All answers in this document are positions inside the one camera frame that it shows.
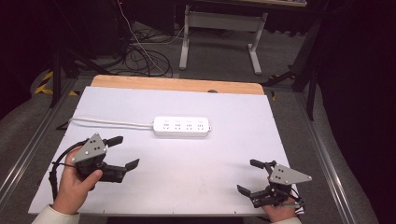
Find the black cable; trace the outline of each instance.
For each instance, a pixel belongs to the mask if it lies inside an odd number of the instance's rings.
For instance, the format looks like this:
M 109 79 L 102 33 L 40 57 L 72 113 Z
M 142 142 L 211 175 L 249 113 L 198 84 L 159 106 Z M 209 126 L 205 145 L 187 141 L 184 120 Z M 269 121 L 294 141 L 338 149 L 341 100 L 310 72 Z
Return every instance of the black cable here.
M 56 176 L 56 169 L 58 168 L 59 165 L 61 165 L 61 160 L 64 158 L 65 155 L 67 155 L 67 153 L 69 153 L 71 150 L 73 150 L 73 148 L 84 146 L 84 144 L 88 140 L 89 139 L 75 143 L 73 146 L 68 148 L 64 153 L 62 153 L 62 155 L 58 158 L 58 160 L 56 160 L 56 162 L 52 163 L 53 164 L 52 170 L 49 172 L 49 182 L 50 182 L 50 186 L 52 188 L 53 201 L 55 201 L 56 197 L 58 196 L 58 180 L 57 180 L 57 176 Z

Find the table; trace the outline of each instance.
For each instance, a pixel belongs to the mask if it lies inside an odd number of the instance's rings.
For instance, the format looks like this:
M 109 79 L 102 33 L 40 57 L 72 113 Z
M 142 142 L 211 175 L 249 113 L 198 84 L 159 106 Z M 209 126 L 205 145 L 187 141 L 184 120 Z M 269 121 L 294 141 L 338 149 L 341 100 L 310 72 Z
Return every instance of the table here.
M 140 159 L 122 183 L 98 183 L 81 213 L 117 217 L 263 215 L 237 192 L 236 185 L 257 191 L 268 184 L 264 170 L 249 165 L 251 159 L 289 163 L 259 84 L 98 76 L 82 94 L 73 117 L 146 123 L 158 115 L 206 117 L 212 131 L 205 138 L 175 139 L 117 125 L 69 124 L 54 158 L 84 134 L 99 133 L 107 139 L 124 136 L 123 143 L 106 154 L 108 164 L 122 166 Z M 50 186 L 43 181 L 29 213 L 40 212 L 48 203 Z
M 282 7 L 305 7 L 306 2 L 289 2 L 281 0 L 242 0 L 242 1 L 229 1 L 240 3 L 254 3 L 264 4 L 271 6 Z M 256 35 L 253 44 L 248 44 L 247 49 L 249 52 L 250 60 L 253 64 L 254 73 L 260 75 L 262 69 L 257 58 L 256 49 L 262 36 L 262 30 L 268 13 L 263 12 L 261 17 L 248 17 L 225 15 L 218 13 L 194 12 L 190 11 L 191 6 L 186 5 L 185 18 L 184 18 L 184 37 L 181 49 L 179 68 L 185 70 L 187 68 L 187 59 L 189 54 L 189 29 L 190 27 L 212 28 L 212 29 L 226 29 L 236 31 L 255 32 Z

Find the power socket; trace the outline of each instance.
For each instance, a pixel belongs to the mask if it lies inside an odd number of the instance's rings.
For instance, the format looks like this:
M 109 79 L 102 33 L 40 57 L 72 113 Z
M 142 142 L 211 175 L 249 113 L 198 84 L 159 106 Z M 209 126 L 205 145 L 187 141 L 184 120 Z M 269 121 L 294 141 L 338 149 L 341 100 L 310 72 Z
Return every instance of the power socket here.
M 157 136 L 205 137 L 211 130 L 207 118 L 156 117 L 152 126 Z

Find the human hand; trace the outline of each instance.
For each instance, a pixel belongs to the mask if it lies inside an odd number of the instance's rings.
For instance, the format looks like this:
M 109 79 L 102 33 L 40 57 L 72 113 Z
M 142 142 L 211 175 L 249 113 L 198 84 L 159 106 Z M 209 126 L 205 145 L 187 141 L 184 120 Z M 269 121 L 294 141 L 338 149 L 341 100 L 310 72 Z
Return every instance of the human hand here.
M 81 147 L 75 147 L 71 150 L 69 154 L 67 154 L 64 163 L 75 166 L 71 160 L 80 148 Z M 78 176 L 76 167 L 65 166 L 62 172 L 58 196 L 53 203 L 52 209 L 65 215 L 76 214 L 77 210 L 87 199 L 88 192 L 99 181 L 102 174 L 103 172 L 101 170 L 96 170 L 85 180 L 81 180 Z
M 288 198 L 284 203 L 295 203 L 295 201 L 292 198 Z M 287 207 L 282 204 L 277 207 L 265 205 L 262 209 L 266 214 L 268 214 L 271 222 L 278 222 L 292 217 L 297 217 L 294 207 Z

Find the white power strip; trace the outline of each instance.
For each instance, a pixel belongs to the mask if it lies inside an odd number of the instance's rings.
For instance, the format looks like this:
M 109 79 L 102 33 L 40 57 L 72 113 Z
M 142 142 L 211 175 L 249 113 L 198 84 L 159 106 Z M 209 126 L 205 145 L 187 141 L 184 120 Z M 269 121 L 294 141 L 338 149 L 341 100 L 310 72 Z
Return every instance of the white power strip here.
M 157 136 L 205 137 L 211 130 L 207 118 L 156 117 L 152 126 Z

